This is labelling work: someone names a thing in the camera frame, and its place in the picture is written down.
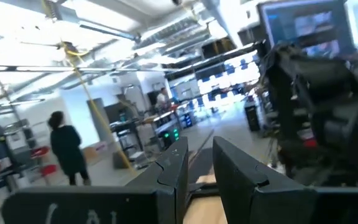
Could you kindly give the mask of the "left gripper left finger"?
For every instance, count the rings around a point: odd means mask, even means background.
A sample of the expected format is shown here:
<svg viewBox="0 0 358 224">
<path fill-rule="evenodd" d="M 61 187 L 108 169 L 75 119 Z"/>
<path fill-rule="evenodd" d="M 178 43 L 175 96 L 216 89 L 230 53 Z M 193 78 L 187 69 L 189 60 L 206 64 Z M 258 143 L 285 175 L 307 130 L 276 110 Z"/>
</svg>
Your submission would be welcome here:
<svg viewBox="0 0 358 224">
<path fill-rule="evenodd" d="M 188 140 L 173 143 L 125 186 L 29 187 L 2 206 L 5 224 L 182 223 L 188 188 Z"/>
</svg>

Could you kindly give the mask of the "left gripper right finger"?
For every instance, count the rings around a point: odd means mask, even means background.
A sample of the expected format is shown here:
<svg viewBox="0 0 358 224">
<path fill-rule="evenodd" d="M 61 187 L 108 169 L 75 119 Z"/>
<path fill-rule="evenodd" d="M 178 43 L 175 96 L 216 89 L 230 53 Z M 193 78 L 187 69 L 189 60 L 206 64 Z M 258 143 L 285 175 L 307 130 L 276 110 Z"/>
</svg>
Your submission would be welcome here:
<svg viewBox="0 0 358 224">
<path fill-rule="evenodd" d="M 228 223 L 358 224 L 358 187 L 307 187 L 220 136 L 213 166 Z"/>
</svg>

